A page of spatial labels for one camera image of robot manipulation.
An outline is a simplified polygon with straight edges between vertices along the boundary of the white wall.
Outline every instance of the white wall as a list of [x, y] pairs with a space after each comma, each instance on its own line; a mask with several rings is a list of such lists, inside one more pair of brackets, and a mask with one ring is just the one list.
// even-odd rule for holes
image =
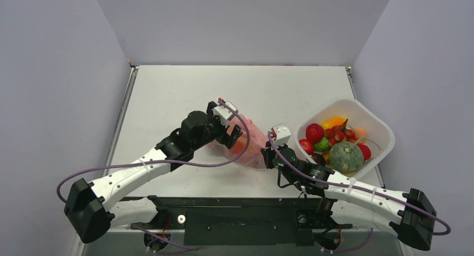
[[387, 187], [421, 189], [453, 228], [417, 255], [474, 254], [473, 2], [390, 0], [353, 68], [359, 100], [396, 135]]
[[352, 65], [389, 0], [98, 0], [133, 64]]
[[129, 74], [96, 0], [0, 0], [1, 255], [69, 255], [55, 187], [104, 164]]

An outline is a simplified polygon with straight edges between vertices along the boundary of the white basket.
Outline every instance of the white basket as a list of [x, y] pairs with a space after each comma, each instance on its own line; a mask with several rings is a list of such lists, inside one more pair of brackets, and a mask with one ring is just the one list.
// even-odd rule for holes
[[364, 176], [394, 148], [394, 132], [387, 126], [387, 124], [385, 124], [355, 99], [348, 97], [338, 97], [333, 98], [327, 103], [321, 105], [313, 112], [313, 115], [308, 117], [308, 119], [300, 124], [298, 128], [298, 135], [296, 138], [294, 138], [296, 141], [296, 146], [298, 147], [297, 150], [299, 150], [298, 154], [304, 155], [308, 161], [314, 163], [314, 160], [306, 152], [304, 152], [298, 141], [306, 138], [306, 127], [308, 127], [309, 124], [321, 124], [322, 122], [329, 120], [334, 116], [342, 116], [349, 119], [347, 124], [348, 127], [363, 127], [367, 131], [367, 137], [375, 141], [382, 148], [382, 150], [380, 150], [375, 144], [367, 140], [365, 144], [372, 152], [371, 158], [366, 160], [362, 167], [357, 172], [355, 172], [355, 174], [351, 173], [347, 176], [354, 177], [356, 179]]

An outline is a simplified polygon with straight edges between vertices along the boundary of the white tabletop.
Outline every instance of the white tabletop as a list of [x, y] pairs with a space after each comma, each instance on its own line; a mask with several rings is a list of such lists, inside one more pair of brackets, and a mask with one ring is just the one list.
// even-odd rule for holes
[[[138, 70], [112, 164], [135, 161], [194, 110], [222, 97], [266, 132], [296, 126], [318, 105], [333, 97], [353, 97], [344, 67], [172, 66], [142, 65]], [[290, 140], [290, 147], [295, 141]], [[193, 162], [213, 164], [226, 159], [208, 148]], [[375, 169], [361, 181], [380, 186]], [[238, 164], [218, 168], [181, 166], [141, 186], [131, 196], [162, 197], [297, 197], [300, 192], [277, 187], [276, 169], [254, 170]]]

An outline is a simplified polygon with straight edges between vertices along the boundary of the red plastic bag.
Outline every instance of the red plastic bag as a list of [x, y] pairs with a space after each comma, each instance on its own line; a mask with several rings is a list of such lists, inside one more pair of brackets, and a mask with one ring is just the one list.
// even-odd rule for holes
[[[252, 120], [245, 118], [243, 115], [240, 116], [249, 128], [250, 144], [244, 154], [235, 162], [251, 168], [266, 168], [265, 162], [263, 161], [263, 155], [260, 150], [261, 148], [265, 148], [265, 143], [267, 143], [268, 138], [257, 126], [255, 126]], [[240, 138], [237, 140], [234, 147], [227, 149], [227, 147], [219, 144], [217, 141], [213, 141], [207, 146], [225, 158], [232, 159], [244, 149], [245, 143], [247, 142], [247, 133], [245, 132], [244, 125], [242, 125], [237, 117], [234, 117], [232, 120], [230, 120], [229, 125], [230, 126], [227, 129], [228, 134], [232, 132], [232, 129], [234, 129], [235, 125], [240, 126], [242, 129], [242, 136], [240, 136]]]

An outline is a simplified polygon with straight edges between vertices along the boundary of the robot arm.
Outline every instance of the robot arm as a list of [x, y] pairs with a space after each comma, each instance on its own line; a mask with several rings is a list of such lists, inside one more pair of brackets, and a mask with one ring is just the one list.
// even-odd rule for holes
[[[436, 211], [423, 192], [413, 188], [410, 193], [390, 191], [348, 178], [322, 165], [300, 160], [286, 145], [291, 133], [285, 125], [275, 126], [272, 135], [274, 146], [286, 160], [279, 157], [270, 142], [267, 142], [262, 149], [267, 168], [278, 168], [279, 174], [283, 174], [298, 190], [322, 197], [317, 210], [319, 214], [330, 216], [338, 224], [380, 229], [394, 234], [406, 245], [429, 250], [434, 220], [394, 201], [412, 204], [435, 216]], [[322, 182], [311, 181], [295, 170]], [[382, 192], [385, 197], [377, 195], [377, 192]]]
[[[232, 103], [225, 104], [237, 112]], [[227, 134], [233, 117], [218, 101], [209, 102], [207, 113], [191, 112], [180, 128], [134, 161], [138, 166], [121, 169], [89, 183], [84, 179], [74, 182], [64, 213], [81, 240], [84, 243], [95, 241], [111, 226], [152, 221], [161, 209], [156, 197], [119, 201], [144, 183], [174, 171], [182, 165], [180, 162], [190, 161], [195, 150], [213, 140], [232, 148], [241, 135], [239, 126]]]
[[[230, 102], [226, 105], [237, 112]], [[230, 135], [227, 134], [229, 121], [233, 117], [233, 113], [218, 101], [210, 102], [206, 113], [191, 112], [180, 128], [136, 160], [135, 167], [121, 169], [89, 183], [84, 179], [74, 182], [64, 213], [82, 242], [97, 240], [112, 226], [157, 222], [160, 212], [166, 209], [160, 199], [148, 196], [125, 201], [124, 197], [144, 183], [174, 171], [183, 161], [190, 161], [194, 151], [213, 140], [232, 148], [241, 135], [238, 126]], [[278, 184], [282, 174], [305, 194], [320, 196], [318, 215], [331, 218], [337, 224], [380, 229], [396, 235], [413, 248], [429, 250], [434, 220], [393, 201], [406, 202], [436, 215], [422, 192], [411, 189], [410, 193], [405, 193], [374, 187], [324, 166], [300, 160], [287, 146], [290, 137], [291, 133], [285, 125], [275, 126], [274, 143], [267, 142], [261, 151], [267, 168], [278, 168]], [[309, 180], [311, 177], [319, 182]], [[352, 187], [364, 188], [365, 191]]]

